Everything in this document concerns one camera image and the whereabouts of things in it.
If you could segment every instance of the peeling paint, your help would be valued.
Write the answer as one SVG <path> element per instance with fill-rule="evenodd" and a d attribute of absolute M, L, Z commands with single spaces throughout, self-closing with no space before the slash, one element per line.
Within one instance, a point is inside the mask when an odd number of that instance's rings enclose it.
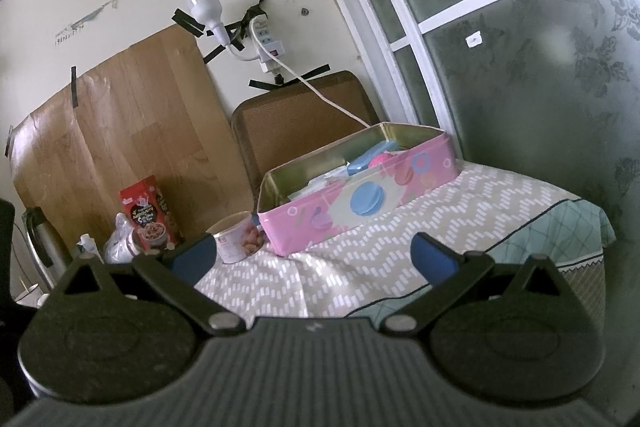
<path fill-rule="evenodd" d="M 76 22 L 71 23 L 69 26 L 67 26 L 65 29 L 63 29 L 61 32 L 59 32 L 56 35 L 55 45 L 59 46 L 60 44 L 62 44 L 62 42 L 71 38 L 73 35 L 79 32 L 82 28 L 84 28 L 85 23 L 91 22 L 97 19 L 98 15 L 100 15 L 100 13 L 102 13 L 103 10 L 109 6 L 111 6 L 111 8 L 113 9 L 118 9 L 118 0 L 107 1 L 103 5 L 98 6 L 97 9 L 95 9 L 88 15 L 85 15 L 84 17 L 82 17 L 80 20 L 77 20 Z"/>

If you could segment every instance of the cereal bowl picture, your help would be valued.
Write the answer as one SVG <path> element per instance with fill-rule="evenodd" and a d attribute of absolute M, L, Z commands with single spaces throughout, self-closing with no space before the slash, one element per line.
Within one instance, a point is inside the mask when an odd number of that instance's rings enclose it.
<path fill-rule="evenodd" d="M 149 223 L 138 229 L 138 235 L 149 245 L 149 247 L 161 247 L 166 243 L 166 228 L 162 223 Z"/>

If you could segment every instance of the clear plastic bag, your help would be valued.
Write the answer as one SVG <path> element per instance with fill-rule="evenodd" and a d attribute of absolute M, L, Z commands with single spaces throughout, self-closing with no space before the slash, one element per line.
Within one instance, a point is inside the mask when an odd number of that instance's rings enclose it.
<path fill-rule="evenodd" d="M 135 240 L 135 229 L 123 213 L 116 216 L 116 229 L 104 245 L 104 261 L 109 264 L 130 263 L 134 256 L 142 253 Z"/>

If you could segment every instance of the red cereal box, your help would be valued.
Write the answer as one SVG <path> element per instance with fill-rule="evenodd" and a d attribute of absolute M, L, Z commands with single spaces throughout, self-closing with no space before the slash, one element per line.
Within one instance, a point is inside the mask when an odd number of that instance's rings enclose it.
<path fill-rule="evenodd" d="M 121 190 L 120 199 L 146 250 L 173 250 L 180 245 L 180 230 L 154 176 Z"/>

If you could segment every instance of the white light bulb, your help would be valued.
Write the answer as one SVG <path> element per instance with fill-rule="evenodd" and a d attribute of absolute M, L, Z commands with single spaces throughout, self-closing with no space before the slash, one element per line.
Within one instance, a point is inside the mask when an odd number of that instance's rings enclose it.
<path fill-rule="evenodd" d="M 223 46 L 230 44 L 229 34 L 222 23 L 220 0 L 187 0 L 191 16 L 211 30 Z"/>

